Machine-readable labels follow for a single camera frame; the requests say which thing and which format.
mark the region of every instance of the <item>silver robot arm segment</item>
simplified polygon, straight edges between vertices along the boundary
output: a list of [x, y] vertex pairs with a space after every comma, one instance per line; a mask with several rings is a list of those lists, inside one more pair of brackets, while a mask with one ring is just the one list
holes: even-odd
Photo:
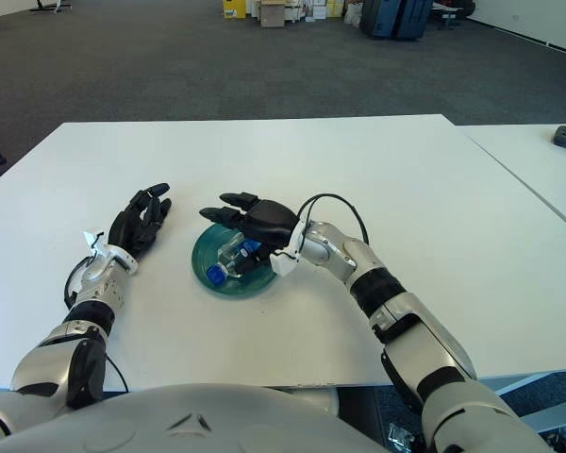
[[81, 290], [63, 320], [19, 363], [0, 393], [0, 439], [101, 399], [108, 335], [136, 261], [94, 241]]
[[312, 222], [301, 253], [329, 270], [357, 300], [385, 345], [388, 376], [406, 404], [421, 413], [433, 451], [549, 451], [501, 398], [476, 381], [463, 347], [368, 244]]

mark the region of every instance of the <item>white wall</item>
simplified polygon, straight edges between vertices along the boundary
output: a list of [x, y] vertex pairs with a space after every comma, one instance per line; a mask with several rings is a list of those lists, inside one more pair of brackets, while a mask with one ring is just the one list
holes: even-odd
[[37, 5], [36, 0], [0, 0], [0, 16], [3, 16], [4, 14], [11, 14], [12, 12], [31, 9]]
[[475, 0], [472, 19], [566, 49], [566, 0]]

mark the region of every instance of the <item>cardboard box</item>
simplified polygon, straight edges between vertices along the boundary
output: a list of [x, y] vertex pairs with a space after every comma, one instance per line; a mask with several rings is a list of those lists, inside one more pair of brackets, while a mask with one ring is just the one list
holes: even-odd
[[300, 7], [285, 7], [285, 20], [286, 21], [299, 21], [302, 15], [302, 9]]
[[312, 17], [315, 19], [324, 19], [327, 17], [327, 7], [314, 7], [312, 9]]
[[260, 24], [264, 27], [285, 26], [285, 0], [262, 0]]
[[223, 0], [225, 19], [245, 19], [245, 0]]
[[343, 11], [343, 3], [334, 3], [329, 5], [327, 3], [327, 17], [341, 17], [341, 12]]

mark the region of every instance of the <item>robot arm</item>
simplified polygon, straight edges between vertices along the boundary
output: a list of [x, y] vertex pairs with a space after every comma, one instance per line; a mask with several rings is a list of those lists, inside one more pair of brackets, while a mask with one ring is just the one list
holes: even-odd
[[81, 290], [67, 295], [62, 324], [21, 360], [12, 391], [0, 393], [0, 439], [101, 399], [108, 335], [136, 258], [153, 243], [171, 206], [169, 199], [159, 201], [168, 189], [159, 184], [138, 192], [115, 219], [108, 244], [102, 232], [85, 233], [92, 255], [79, 264]]
[[[549, 451], [501, 398], [476, 381], [465, 350], [405, 290], [368, 244], [327, 223], [308, 221], [306, 227], [306, 221], [289, 209], [248, 193], [228, 193], [221, 198], [247, 213], [231, 208], [208, 208], [200, 213], [262, 242], [276, 272], [290, 272], [301, 255], [345, 285], [385, 345], [382, 363], [394, 386], [406, 404], [422, 414], [429, 448], [439, 452]], [[256, 212], [260, 222], [255, 222]], [[275, 242], [269, 242], [269, 230], [276, 230]], [[265, 262], [256, 261], [256, 266]]]

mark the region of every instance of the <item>green plate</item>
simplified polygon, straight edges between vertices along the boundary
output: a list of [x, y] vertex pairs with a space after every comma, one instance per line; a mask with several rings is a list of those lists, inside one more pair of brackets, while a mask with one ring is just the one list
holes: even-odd
[[215, 286], [206, 277], [206, 270], [216, 262], [218, 249], [228, 243], [233, 236], [239, 233], [236, 229], [228, 229], [222, 225], [214, 224], [204, 231], [192, 249], [191, 265], [199, 281], [206, 288], [220, 294], [247, 297], [265, 288], [276, 274], [271, 266], [260, 267], [240, 278], [227, 278], [221, 286]]

